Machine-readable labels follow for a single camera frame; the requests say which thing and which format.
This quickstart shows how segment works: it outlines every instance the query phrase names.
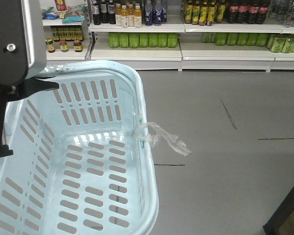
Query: yellow bottle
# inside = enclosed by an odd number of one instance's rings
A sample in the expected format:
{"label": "yellow bottle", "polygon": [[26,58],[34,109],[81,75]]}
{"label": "yellow bottle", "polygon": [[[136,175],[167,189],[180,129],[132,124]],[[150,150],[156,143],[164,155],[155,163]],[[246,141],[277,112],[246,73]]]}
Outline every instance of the yellow bottle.
{"label": "yellow bottle", "polygon": [[134,26],[135,26],[135,28],[142,27],[142,10],[141,10],[141,7],[140,7],[139,3],[136,4],[136,6],[135,6]]}
{"label": "yellow bottle", "polygon": [[121,10],[121,26],[123,28],[128,27],[128,11],[126,8],[126,5],[122,5],[122,10]]}
{"label": "yellow bottle", "polygon": [[133,4],[128,5],[128,26],[134,27],[134,8]]}
{"label": "yellow bottle", "polygon": [[121,4],[116,4],[116,25],[121,26]]}

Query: plastic bag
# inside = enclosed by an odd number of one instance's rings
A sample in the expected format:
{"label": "plastic bag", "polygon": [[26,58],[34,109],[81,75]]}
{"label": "plastic bag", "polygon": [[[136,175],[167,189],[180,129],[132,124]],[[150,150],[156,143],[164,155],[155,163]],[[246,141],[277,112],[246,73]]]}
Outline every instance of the plastic bag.
{"label": "plastic bag", "polygon": [[63,23],[72,23],[85,20],[84,5],[69,7],[66,17],[62,20]]}

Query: basket slot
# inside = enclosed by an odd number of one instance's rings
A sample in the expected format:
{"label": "basket slot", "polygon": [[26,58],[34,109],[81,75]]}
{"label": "basket slot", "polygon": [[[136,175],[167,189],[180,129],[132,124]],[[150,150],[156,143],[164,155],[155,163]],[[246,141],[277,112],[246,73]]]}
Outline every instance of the basket slot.
{"label": "basket slot", "polygon": [[103,218],[103,213],[102,212],[96,211],[96,210],[91,209],[91,208],[85,208],[84,213],[87,214],[87,215],[96,217],[98,219]]}
{"label": "basket slot", "polygon": [[73,202],[69,202],[67,200],[62,200],[60,202],[60,205],[63,206],[63,207],[72,209],[72,210],[77,210],[78,209],[78,204],[75,204]]}
{"label": "basket slot", "polygon": [[15,233],[15,228],[14,226],[4,222],[3,220],[0,220],[0,228],[14,234]]}
{"label": "basket slot", "polygon": [[119,225],[124,228],[128,228],[128,226],[129,226],[129,222],[127,222],[126,220],[114,217],[114,216],[109,218],[109,222],[112,224]]}
{"label": "basket slot", "polygon": [[88,228],[95,229],[95,230],[98,230],[98,231],[103,230],[103,225],[102,224],[96,223],[96,222],[94,222],[92,220],[85,219],[84,220],[84,225],[86,227],[88,227]]}
{"label": "basket slot", "polygon": [[75,227],[64,224],[64,223],[58,223],[57,228],[70,234],[76,234],[76,231],[77,231]]}

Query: soda bottle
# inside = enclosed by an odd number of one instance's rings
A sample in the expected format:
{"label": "soda bottle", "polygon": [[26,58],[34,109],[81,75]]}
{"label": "soda bottle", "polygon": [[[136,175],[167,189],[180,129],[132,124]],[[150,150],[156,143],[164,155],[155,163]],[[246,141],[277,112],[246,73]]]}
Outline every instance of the soda bottle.
{"label": "soda bottle", "polygon": [[134,27],[134,8],[133,4],[128,5],[128,26]]}
{"label": "soda bottle", "polygon": [[108,12],[110,24],[116,24],[116,9],[113,0],[109,1]]}
{"label": "soda bottle", "polygon": [[122,5],[122,10],[121,10],[121,26],[123,28],[128,27],[128,11],[126,8],[126,5]]}
{"label": "soda bottle", "polygon": [[249,10],[248,10],[248,16],[247,16],[247,23],[248,24],[256,23],[256,17],[257,17],[257,14],[258,14],[258,9],[259,9],[258,0],[253,0],[251,2]]}
{"label": "soda bottle", "polygon": [[236,21],[236,17],[239,11],[238,0],[232,0],[229,7],[229,16],[227,18],[228,23],[234,23]]}
{"label": "soda bottle", "polygon": [[238,9],[238,14],[237,14],[237,23],[242,24],[245,21],[247,11],[248,11],[247,0],[241,0],[240,6]]}
{"label": "soda bottle", "polygon": [[135,6],[134,26],[135,26],[135,28],[142,27],[142,10],[141,10],[141,7],[140,7],[139,3],[137,3],[136,6]]}
{"label": "soda bottle", "polygon": [[157,0],[157,3],[155,5],[155,26],[160,26],[162,21],[162,5],[161,0]]}
{"label": "soda bottle", "polygon": [[121,4],[116,4],[116,25],[121,26]]}
{"label": "soda bottle", "polygon": [[225,7],[226,7],[225,0],[221,0],[221,2],[218,4],[218,9],[217,9],[217,18],[216,18],[217,23],[222,23]]}
{"label": "soda bottle", "polygon": [[92,13],[93,13],[94,24],[100,25],[101,24],[100,10],[99,10],[99,4],[97,3],[96,0],[94,0],[92,3]]}
{"label": "soda bottle", "polygon": [[292,22],[294,21],[294,1],[288,11],[286,12],[283,26],[289,28],[292,26]]}
{"label": "soda bottle", "polygon": [[145,25],[151,26],[152,25],[152,5],[151,0],[147,0],[146,6],[145,6]]}
{"label": "soda bottle", "polygon": [[167,22],[167,9],[168,9],[168,3],[167,0],[162,0],[162,23]]}
{"label": "soda bottle", "polygon": [[215,18],[215,4],[214,2],[212,2],[208,7],[206,25],[212,26],[214,23],[214,18]]}
{"label": "soda bottle", "polygon": [[192,16],[192,24],[194,25],[198,24],[199,12],[200,12],[199,0],[196,0],[195,5],[193,6],[193,16]]}
{"label": "soda bottle", "polygon": [[100,17],[102,23],[106,24],[109,22],[108,7],[104,0],[101,0],[100,2]]}
{"label": "soda bottle", "polygon": [[206,24],[207,13],[208,13],[207,0],[204,0],[202,6],[200,8],[200,14],[199,14],[198,24],[200,26],[204,26]]}
{"label": "soda bottle", "polygon": [[190,24],[192,22],[193,3],[192,0],[188,0],[185,9],[185,23]]}
{"label": "soda bottle", "polygon": [[262,0],[262,2],[260,3],[259,9],[258,9],[258,15],[256,18],[257,24],[264,23],[266,16],[267,16],[269,4],[270,4],[269,0]]}

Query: store shelf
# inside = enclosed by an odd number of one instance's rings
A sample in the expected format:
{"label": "store shelf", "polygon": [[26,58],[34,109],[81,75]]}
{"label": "store shelf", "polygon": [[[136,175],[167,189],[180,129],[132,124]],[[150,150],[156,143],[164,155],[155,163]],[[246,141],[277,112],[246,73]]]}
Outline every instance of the store shelf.
{"label": "store shelf", "polygon": [[87,54],[87,50],[89,47],[90,40],[85,39],[82,44],[83,44],[83,51],[82,52],[75,52],[73,48],[73,42],[67,42],[69,46],[69,51],[67,52],[62,52],[60,49],[59,42],[54,42],[55,45],[55,52],[54,53],[47,53],[47,60],[52,61],[52,60],[70,60],[70,61],[85,61],[85,57]]}
{"label": "store shelf", "polygon": [[73,23],[62,23],[62,19],[45,20],[43,19],[43,26],[66,26],[66,25],[82,25],[83,21],[77,21]]}
{"label": "store shelf", "polygon": [[146,26],[143,25],[141,28],[128,27],[122,28],[115,24],[102,23],[100,25],[94,25],[91,23],[89,26],[90,32],[185,32],[184,25],[180,15],[168,15],[168,22],[163,23],[161,26]]}

